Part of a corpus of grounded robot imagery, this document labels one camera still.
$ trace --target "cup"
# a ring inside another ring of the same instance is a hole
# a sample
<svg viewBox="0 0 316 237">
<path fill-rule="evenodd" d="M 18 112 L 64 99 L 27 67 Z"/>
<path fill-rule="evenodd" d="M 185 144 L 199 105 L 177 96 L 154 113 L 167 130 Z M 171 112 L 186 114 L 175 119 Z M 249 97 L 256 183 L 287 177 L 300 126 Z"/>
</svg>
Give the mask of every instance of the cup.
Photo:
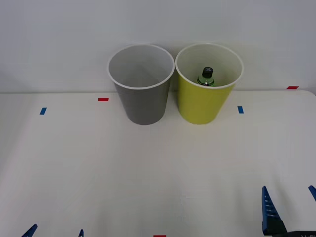
<svg viewBox="0 0 316 237">
<path fill-rule="evenodd" d="M 131 121 L 148 125 L 163 117 L 174 68 L 171 54 L 151 44 L 126 47 L 110 59 L 109 76 Z"/>
<path fill-rule="evenodd" d="M 197 83 L 205 67 L 213 69 L 216 87 Z M 194 44 L 182 49 L 176 57 L 178 107 L 181 116 L 193 124 L 213 121 L 231 90 L 241 79 L 243 62 L 229 48 L 214 44 Z"/>
</svg>

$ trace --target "black bottle cap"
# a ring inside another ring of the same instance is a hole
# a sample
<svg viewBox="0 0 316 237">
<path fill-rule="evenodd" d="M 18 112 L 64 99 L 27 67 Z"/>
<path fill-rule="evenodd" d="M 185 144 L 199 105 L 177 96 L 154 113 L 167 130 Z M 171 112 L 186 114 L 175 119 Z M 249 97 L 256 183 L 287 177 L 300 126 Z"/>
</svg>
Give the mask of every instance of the black bottle cap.
<svg viewBox="0 0 316 237">
<path fill-rule="evenodd" d="M 210 68 L 210 67 L 206 67 L 203 69 L 203 73 L 202 73 L 202 76 L 204 78 L 211 78 L 213 75 L 213 69 Z"/>
</svg>

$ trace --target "bottle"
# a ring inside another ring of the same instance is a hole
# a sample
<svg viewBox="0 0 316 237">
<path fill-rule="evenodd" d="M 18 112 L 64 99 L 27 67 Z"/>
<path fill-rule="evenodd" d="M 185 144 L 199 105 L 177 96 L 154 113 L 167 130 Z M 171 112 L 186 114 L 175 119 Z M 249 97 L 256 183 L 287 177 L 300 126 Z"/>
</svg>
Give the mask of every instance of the bottle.
<svg viewBox="0 0 316 237">
<path fill-rule="evenodd" d="M 210 67 L 206 67 L 203 69 L 202 75 L 197 78 L 197 82 L 200 85 L 204 86 L 215 86 L 214 79 L 212 78 L 213 69 Z"/>
</svg>

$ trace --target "table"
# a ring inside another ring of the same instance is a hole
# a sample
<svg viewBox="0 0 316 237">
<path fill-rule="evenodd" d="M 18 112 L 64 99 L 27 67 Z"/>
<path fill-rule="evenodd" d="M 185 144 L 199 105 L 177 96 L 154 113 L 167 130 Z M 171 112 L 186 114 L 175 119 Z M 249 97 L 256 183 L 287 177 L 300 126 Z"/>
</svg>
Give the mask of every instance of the table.
<svg viewBox="0 0 316 237">
<path fill-rule="evenodd" d="M 288 231 L 316 230 L 312 93 L 233 91 L 207 125 L 175 97 L 141 126 L 116 93 L 1 94 L 1 236 L 259 237 L 264 185 Z"/>
</svg>

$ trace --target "cup rim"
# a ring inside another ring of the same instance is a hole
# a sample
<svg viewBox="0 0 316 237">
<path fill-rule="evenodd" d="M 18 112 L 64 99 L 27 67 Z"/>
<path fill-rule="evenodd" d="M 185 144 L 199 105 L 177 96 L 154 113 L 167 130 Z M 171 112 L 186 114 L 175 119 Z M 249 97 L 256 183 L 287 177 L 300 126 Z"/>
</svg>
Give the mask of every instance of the cup rim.
<svg viewBox="0 0 316 237">
<path fill-rule="evenodd" d="M 190 48 L 190 47 L 197 46 L 197 45 L 214 45 L 214 46 L 217 46 L 217 47 L 224 48 L 224 49 L 228 50 L 230 53 L 234 54 L 234 55 L 237 57 L 237 59 L 240 61 L 240 64 L 241 64 L 241 73 L 240 73 L 239 77 L 238 77 L 236 80 L 234 80 L 232 83 L 229 83 L 229 84 L 223 85 L 223 86 L 216 86 L 216 87 L 204 86 L 204 85 L 196 84 L 196 83 L 194 83 L 193 81 L 187 79 L 187 78 L 180 72 L 180 70 L 179 70 L 179 68 L 178 68 L 178 59 L 179 59 L 179 56 L 180 56 L 185 50 L 187 50 L 187 49 Z M 176 60 L 175 60 L 175 64 L 176 64 L 177 72 L 179 73 L 179 75 L 180 75 L 184 80 L 186 80 L 187 82 L 189 82 L 190 84 L 192 84 L 192 85 L 194 85 L 194 86 L 198 86 L 198 87 L 201 87 L 201 88 L 203 88 L 203 89 L 210 89 L 210 90 L 223 89 L 223 88 L 230 87 L 230 86 L 236 84 L 236 83 L 240 80 L 240 78 L 243 76 L 243 71 L 244 71 L 243 61 L 242 61 L 242 59 L 238 56 L 238 54 L 236 54 L 236 53 L 235 53 L 234 51 L 232 51 L 230 48 L 227 48 L 227 47 L 225 47 L 225 46 L 222 46 L 222 45 L 216 44 L 216 43 L 195 43 L 195 44 L 191 44 L 191 45 L 189 45 L 189 46 L 183 48 L 183 49 L 178 53 L 178 55 L 177 55 L 177 57 L 176 57 Z"/>
<path fill-rule="evenodd" d="M 155 48 L 158 48 L 162 51 L 164 51 L 165 53 L 167 53 L 167 55 L 171 58 L 171 61 L 172 61 L 172 70 L 171 70 L 171 73 L 161 82 L 157 83 L 157 84 L 154 84 L 154 85 L 151 85 L 151 86 L 145 86 L 145 87 L 132 87 L 132 86 L 127 86 L 127 85 L 124 85 L 122 83 L 119 83 L 118 81 L 116 81 L 111 73 L 110 73 L 110 69 L 109 69 L 109 66 L 110 66 L 110 62 L 111 60 L 121 51 L 125 50 L 125 49 L 128 49 L 128 48 L 131 48 L 131 47 L 135 47 L 135 46 L 150 46 L 150 47 L 155 47 Z M 121 87 L 124 87 L 126 89 L 132 89 L 132 90 L 146 90 L 146 89 L 151 89 L 151 88 L 154 88 L 154 87 L 157 87 L 157 86 L 160 86 L 161 84 L 164 84 L 166 81 L 168 81 L 170 79 L 170 77 L 172 76 L 172 74 L 174 73 L 174 70 L 175 70 L 175 62 L 174 62 L 174 58 L 172 57 L 172 55 L 167 51 L 165 50 L 164 48 L 162 47 L 159 47 L 157 45 L 154 45 L 154 44 L 149 44 L 149 43 L 142 43 L 142 44 L 133 44 L 133 45 L 129 45 L 125 48 L 121 48 L 119 49 L 117 52 L 115 52 L 109 59 L 108 61 L 108 66 L 107 66 L 107 72 L 108 72 L 108 75 L 110 76 L 111 80 L 121 86 Z"/>
</svg>

